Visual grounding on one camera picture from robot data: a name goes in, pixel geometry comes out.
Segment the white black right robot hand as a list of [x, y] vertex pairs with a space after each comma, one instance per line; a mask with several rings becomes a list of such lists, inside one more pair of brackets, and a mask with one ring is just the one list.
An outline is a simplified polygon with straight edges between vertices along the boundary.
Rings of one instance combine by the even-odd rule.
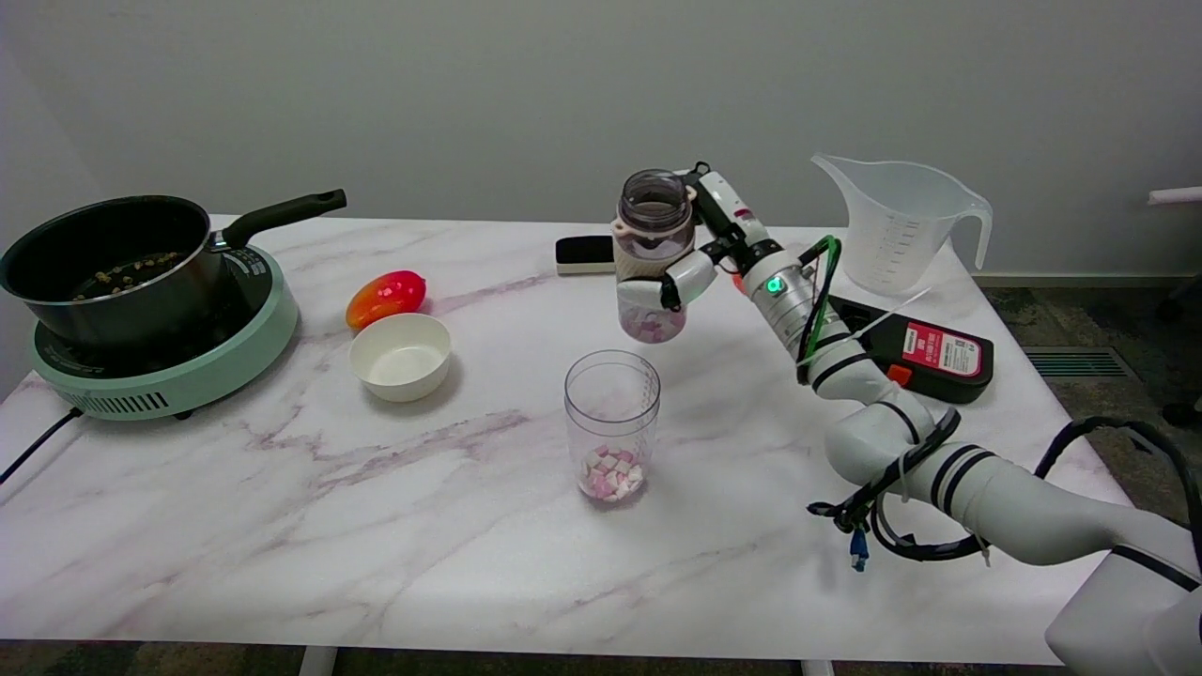
[[612, 236], [617, 297], [648, 312], [683, 312], [727, 267], [751, 291], [793, 266], [730, 180], [702, 161], [627, 178]]

